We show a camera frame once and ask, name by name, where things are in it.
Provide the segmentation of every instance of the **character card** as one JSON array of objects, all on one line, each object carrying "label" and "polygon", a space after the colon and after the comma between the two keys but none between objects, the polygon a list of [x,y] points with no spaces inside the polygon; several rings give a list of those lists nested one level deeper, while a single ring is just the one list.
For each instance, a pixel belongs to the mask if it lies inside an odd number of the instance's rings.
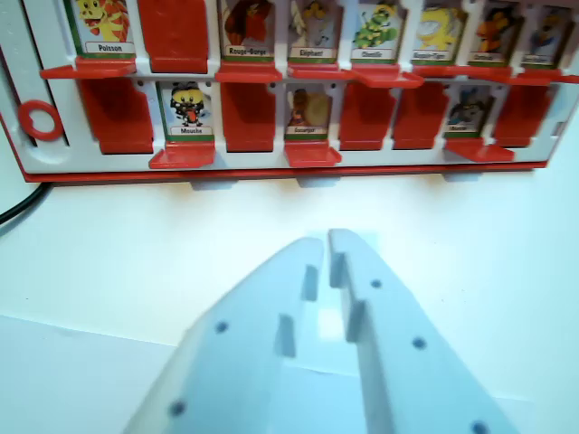
[{"label": "character card", "polygon": [[413,63],[451,64],[459,49],[466,14],[460,1],[428,1],[422,10],[414,42]]},{"label": "character card", "polygon": [[322,84],[290,83],[287,87],[289,109],[286,110],[288,140],[327,138],[331,98]]},{"label": "character card", "polygon": [[289,11],[289,60],[335,62],[342,18],[336,2],[291,0]]},{"label": "character card", "polygon": [[159,82],[157,93],[167,140],[214,140],[211,98],[195,81]]},{"label": "character card", "polygon": [[554,69],[559,63],[573,24],[571,9],[543,6],[537,29],[531,34],[528,52],[522,66]]},{"label": "character card", "polygon": [[135,56],[125,0],[64,0],[64,6],[80,56]]},{"label": "character card", "polygon": [[516,3],[488,2],[470,49],[469,64],[507,66],[521,24]]},{"label": "character card", "polygon": [[227,61],[273,61],[273,3],[219,0],[222,57]]},{"label": "character card", "polygon": [[404,10],[396,2],[361,0],[352,62],[395,63],[402,39]]},{"label": "character card", "polygon": [[490,86],[460,86],[459,102],[451,108],[445,137],[479,137],[494,99]]}]

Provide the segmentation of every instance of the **black cable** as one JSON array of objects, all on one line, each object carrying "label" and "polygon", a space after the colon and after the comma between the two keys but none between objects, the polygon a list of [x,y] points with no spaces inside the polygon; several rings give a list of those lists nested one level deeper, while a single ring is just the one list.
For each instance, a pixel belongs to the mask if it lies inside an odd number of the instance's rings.
[{"label": "black cable", "polygon": [[4,224],[4,223],[8,222],[9,220],[12,220],[14,217],[16,217],[21,212],[26,211],[31,206],[34,206],[35,204],[40,202],[43,199],[43,197],[48,193],[48,191],[51,189],[51,187],[52,187],[52,183],[40,184],[36,188],[36,190],[34,190],[32,193],[30,193],[30,195],[26,199],[24,199],[20,203],[16,204],[12,208],[10,208],[8,211],[0,214],[0,224]]}]

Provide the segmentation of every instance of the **red ring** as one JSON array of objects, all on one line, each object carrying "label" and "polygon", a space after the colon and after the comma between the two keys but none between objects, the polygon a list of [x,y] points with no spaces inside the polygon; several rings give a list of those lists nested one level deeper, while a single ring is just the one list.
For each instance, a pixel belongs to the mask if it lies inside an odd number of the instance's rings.
[{"label": "red ring", "polygon": [[[54,128],[52,131],[43,132],[34,128],[33,119],[30,117],[30,112],[33,110],[41,110],[45,113],[48,113],[48,115],[52,118],[52,122],[54,122]],[[45,142],[52,142],[53,140],[56,140],[62,136],[62,133],[64,132],[61,117],[59,116],[56,108],[51,106],[48,102],[40,101],[38,99],[31,99],[30,101],[26,101],[18,108],[18,120],[20,121],[20,127],[28,136],[34,137],[38,140],[43,140]]]}]

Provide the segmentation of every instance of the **green caterpillar character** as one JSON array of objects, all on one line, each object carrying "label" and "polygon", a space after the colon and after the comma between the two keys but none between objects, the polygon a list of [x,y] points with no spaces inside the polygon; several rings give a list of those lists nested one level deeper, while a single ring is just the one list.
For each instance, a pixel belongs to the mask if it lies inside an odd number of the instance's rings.
[{"label": "green caterpillar character", "polygon": [[398,31],[388,28],[390,17],[396,15],[396,6],[378,3],[370,21],[366,20],[365,12],[362,13],[365,24],[356,32],[354,45],[356,48],[377,47],[384,42],[393,41]]}]

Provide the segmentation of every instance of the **red plastic flap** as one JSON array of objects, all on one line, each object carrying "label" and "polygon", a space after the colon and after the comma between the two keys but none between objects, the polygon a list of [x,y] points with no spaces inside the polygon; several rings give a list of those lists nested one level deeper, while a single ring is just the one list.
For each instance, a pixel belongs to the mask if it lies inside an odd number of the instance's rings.
[{"label": "red plastic flap", "polygon": [[166,142],[148,166],[151,169],[196,169],[212,165],[215,159],[214,142]]},{"label": "red plastic flap", "polygon": [[449,138],[444,149],[474,163],[510,163],[515,153],[497,145],[485,146],[482,137]]},{"label": "red plastic flap", "polygon": [[352,71],[340,70],[337,63],[296,63],[288,64],[288,75],[296,79],[312,80],[349,80]]},{"label": "red plastic flap", "polygon": [[267,85],[221,86],[223,133],[229,152],[271,152],[275,137],[275,96]]},{"label": "red plastic flap", "polygon": [[291,167],[333,167],[342,161],[342,156],[327,140],[287,140],[284,150]]},{"label": "red plastic flap", "polygon": [[579,83],[577,75],[563,75],[561,70],[538,70],[534,68],[525,68],[525,72],[518,74],[518,77],[525,79],[544,79],[557,83]]},{"label": "red plastic flap", "polygon": [[205,0],[138,0],[153,72],[207,73]]},{"label": "red plastic flap", "polygon": [[424,83],[423,77],[410,72],[401,73],[398,65],[355,63],[352,74],[370,88],[415,89]]},{"label": "red plastic flap", "polygon": [[396,99],[390,95],[389,89],[373,89],[362,83],[348,83],[340,120],[340,150],[382,149],[395,104]]},{"label": "red plastic flap", "polygon": [[457,75],[468,75],[473,79],[495,81],[503,84],[519,84],[527,86],[546,86],[551,81],[549,74],[519,74],[512,77],[512,69],[492,68],[480,66],[414,66],[413,72],[421,77],[456,77]]},{"label": "red plastic flap", "polygon": [[269,61],[222,61],[215,74],[222,83],[271,83],[281,78],[281,72]]},{"label": "red plastic flap", "polygon": [[103,154],[151,154],[153,127],[147,95],[130,79],[79,80],[92,134]]},{"label": "red plastic flap", "polygon": [[549,88],[513,86],[495,126],[496,144],[529,146],[551,104]]},{"label": "red plastic flap", "polygon": [[91,80],[124,77],[137,72],[135,59],[83,59],[76,58],[76,70],[71,65],[41,70],[40,76],[45,80],[69,79]]},{"label": "red plastic flap", "polygon": [[438,82],[404,90],[394,122],[394,149],[431,149],[448,103],[444,86]]}]

